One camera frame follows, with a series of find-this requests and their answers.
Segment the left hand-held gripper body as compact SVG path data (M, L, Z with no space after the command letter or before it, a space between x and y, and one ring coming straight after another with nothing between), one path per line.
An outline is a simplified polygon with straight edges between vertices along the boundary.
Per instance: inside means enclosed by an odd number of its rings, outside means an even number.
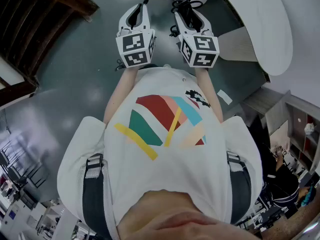
M155 30L129 29L121 27L116 43L122 62L127 68L151 63L155 49Z

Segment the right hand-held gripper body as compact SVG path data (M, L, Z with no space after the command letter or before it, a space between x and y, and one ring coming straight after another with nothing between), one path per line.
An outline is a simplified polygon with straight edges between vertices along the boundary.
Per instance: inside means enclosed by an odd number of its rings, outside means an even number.
M220 54L218 38L202 34L179 34L180 52L191 68L211 69Z

